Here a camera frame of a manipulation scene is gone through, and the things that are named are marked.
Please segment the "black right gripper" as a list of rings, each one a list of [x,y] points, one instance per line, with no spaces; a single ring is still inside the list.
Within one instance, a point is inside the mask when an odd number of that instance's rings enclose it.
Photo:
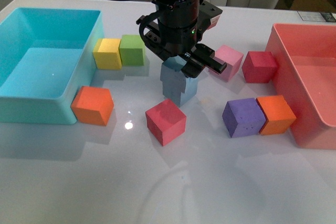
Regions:
[[[179,56],[181,71],[196,78],[204,68],[222,73],[227,64],[214,59],[215,51],[200,41],[216,25],[222,10],[205,0],[152,0],[156,11],[137,20],[144,44],[162,61]]]

